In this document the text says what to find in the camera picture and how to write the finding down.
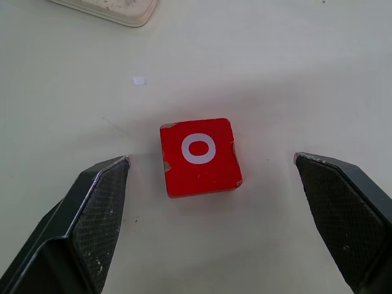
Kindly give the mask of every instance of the scuff mark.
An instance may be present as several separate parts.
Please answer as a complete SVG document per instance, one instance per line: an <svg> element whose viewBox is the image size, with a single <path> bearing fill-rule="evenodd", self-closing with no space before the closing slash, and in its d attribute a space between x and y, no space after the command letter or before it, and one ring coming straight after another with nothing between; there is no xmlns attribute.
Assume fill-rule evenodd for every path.
<svg viewBox="0 0 392 294"><path fill-rule="evenodd" d="M102 118L102 120L106 121L109 125L111 125L114 129L118 130L120 133L122 133L123 135L126 135L127 137L131 137L131 135L126 132L125 130L123 130L122 128L120 128L119 126L117 126L115 123L111 122L109 119L107 118Z"/></svg>
<svg viewBox="0 0 392 294"><path fill-rule="evenodd" d="M170 164L168 164L166 161L164 161L164 169L165 169L165 172L168 172L169 170L172 169L172 167L170 166Z"/></svg>
<svg viewBox="0 0 392 294"><path fill-rule="evenodd" d="M355 256L355 253L354 253L354 251L351 250L350 246L344 245L343 250L346 251L348 254Z"/></svg>
<svg viewBox="0 0 392 294"><path fill-rule="evenodd" d="M237 162L238 162L237 153L235 152L235 146L234 146L234 144L233 144L233 154L234 154L234 156L235 156L235 160L237 160Z"/></svg>
<svg viewBox="0 0 392 294"><path fill-rule="evenodd" d="M176 124L177 124L177 122L174 122L174 123L172 123L172 124L164 124L164 125L162 125L160 128L161 128L161 129L167 129L167 128L169 128L169 127L174 127Z"/></svg>

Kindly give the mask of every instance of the white plastic container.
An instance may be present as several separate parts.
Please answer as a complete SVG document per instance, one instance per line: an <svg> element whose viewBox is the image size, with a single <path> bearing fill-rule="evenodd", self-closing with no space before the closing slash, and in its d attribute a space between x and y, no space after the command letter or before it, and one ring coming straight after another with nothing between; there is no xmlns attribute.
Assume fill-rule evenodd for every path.
<svg viewBox="0 0 392 294"><path fill-rule="evenodd" d="M143 26L157 0L50 0L125 26Z"/></svg>

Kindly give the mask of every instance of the wooden block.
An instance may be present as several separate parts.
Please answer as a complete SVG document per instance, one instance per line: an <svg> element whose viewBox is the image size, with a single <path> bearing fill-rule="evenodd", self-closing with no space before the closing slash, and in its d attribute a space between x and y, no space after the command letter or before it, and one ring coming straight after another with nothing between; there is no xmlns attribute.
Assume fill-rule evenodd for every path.
<svg viewBox="0 0 392 294"><path fill-rule="evenodd" d="M233 190L242 182L230 121L183 121L160 127L169 197Z"/></svg>

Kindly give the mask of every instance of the chipped corner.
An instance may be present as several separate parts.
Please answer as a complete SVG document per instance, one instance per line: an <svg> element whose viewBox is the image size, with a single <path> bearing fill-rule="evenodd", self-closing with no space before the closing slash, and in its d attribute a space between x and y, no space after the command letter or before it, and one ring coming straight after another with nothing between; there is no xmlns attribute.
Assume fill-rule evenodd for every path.
<svg viewBox="0 0 392 294"><path fill-rule="evenodd" d="M160 129L168 129L170 127L174 127L177 124L177 122L173 122L172 124L163 124L161 125Z"/></svg>
<svg viewBox="0 0 392 294"><path fill-rule="evenodd" d="M168 164L166 161L164 161L164 169L165 169L165 172L168 172L169 170L172 169L172 167L170 166L170 164Z"/></svg>

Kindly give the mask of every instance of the white letter o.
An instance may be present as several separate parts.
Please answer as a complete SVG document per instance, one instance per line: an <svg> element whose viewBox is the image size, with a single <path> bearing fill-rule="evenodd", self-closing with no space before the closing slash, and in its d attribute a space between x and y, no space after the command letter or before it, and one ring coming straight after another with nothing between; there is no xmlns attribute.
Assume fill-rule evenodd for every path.
<svg viewBox="0 0 392 294"><path fill-rule="evenodd" d="M204 142L208 145L207 153L198 156L191 154L189 151L190 144L199 141ZM206 164L215 157L216 152L214 140L209 135L201 133L191 134L187 136L181 145L181 150L183 152L184 158L192 164Z"/></svg>

